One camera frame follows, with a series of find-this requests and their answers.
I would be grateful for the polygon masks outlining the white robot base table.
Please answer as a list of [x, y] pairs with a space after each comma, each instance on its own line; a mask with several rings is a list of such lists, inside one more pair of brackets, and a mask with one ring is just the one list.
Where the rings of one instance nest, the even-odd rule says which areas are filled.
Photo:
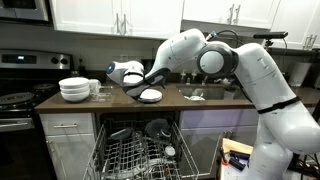
[[223, 138], [220, 145], [219, 180], [246, 180], [247, 163], [253, 147]]

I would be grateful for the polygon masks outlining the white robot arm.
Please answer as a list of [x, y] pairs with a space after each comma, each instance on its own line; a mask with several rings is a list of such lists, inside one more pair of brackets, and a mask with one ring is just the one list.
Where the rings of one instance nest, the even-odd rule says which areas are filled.
[[176, 67], [194, 61], [214, 79], [232, 74], [243, 97], [258, 113], [253, 151], [242, 180], [281, 180], [295, 154], [320, 151], [320, 126], [292, 91], [271, 55], [258, 43], [232, 48], [189, 29], [164, 41], [151, 70], [141, 63], [112, 62], [106, 75], [134, 100]]

